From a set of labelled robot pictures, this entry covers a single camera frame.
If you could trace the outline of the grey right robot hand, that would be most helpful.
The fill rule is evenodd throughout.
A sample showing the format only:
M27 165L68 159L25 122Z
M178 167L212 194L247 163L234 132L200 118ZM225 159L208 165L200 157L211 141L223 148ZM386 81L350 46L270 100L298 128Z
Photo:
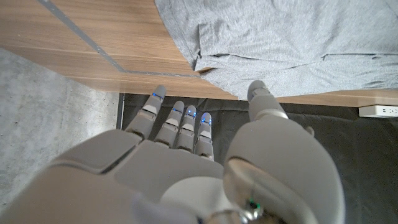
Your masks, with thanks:
M154 139L158 86L125 130L56 157L2 212L2 223L343 223L333 159L292 121L262 81L248 89L249 122L224 163L211 115L176 102Z

